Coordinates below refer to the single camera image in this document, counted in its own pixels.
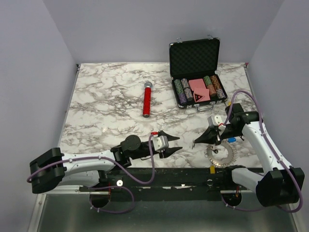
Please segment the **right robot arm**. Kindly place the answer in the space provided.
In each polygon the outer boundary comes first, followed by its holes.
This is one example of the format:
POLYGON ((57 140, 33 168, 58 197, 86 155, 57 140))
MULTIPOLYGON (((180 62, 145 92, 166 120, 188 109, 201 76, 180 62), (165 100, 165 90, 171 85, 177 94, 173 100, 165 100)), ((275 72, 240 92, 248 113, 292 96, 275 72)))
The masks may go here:
POLYGON ((300 200, 305 174, 294 168, 268 137, 257 111, 245 112, 239 103, 226 107, 228 123, 220 116, 208 117, 208 128, 194 144, 220 145, 232 137, 245 137, 254 149, 264 171, 258 175, 235 165, 225 168, 222 184, 227 189, 241 185, 254 192, 264 207, 296 203, 300 200))

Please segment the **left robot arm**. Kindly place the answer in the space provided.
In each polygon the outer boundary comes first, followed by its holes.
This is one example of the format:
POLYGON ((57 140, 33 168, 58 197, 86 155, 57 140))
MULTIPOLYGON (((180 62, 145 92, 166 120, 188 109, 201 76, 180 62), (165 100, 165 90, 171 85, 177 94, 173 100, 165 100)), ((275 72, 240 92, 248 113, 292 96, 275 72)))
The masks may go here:
POLYGON ((100 171, 113 169, 125 170, 131 161, 150 157, 154 163, 154 155, 161 159, 168 158, 180 147, 170 147, 169 142, 178 137, 164 131, 152 132, 148 141, 142 142, 136 135, 130 135, 119 145, 105 151, 91 154, 62 153, 59 147, 51 148, 30 162, 30 176, 27 182, 35 194, 46 193, 58 186, 79 185, 104 190, 106 177, 100 171))

